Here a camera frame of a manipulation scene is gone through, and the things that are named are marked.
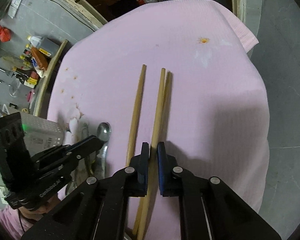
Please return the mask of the left hand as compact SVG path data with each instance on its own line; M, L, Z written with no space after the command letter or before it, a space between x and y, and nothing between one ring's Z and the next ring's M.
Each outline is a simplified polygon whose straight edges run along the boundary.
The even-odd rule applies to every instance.
M19 210L24 217L30 218L34 215L42 215L44 213L49 213L55 206L57 206L61 200L58 198L58 195L55 194L52 196L47 202L45 202L42 206L37 208L36 210L30 211L25 207L20 207Z

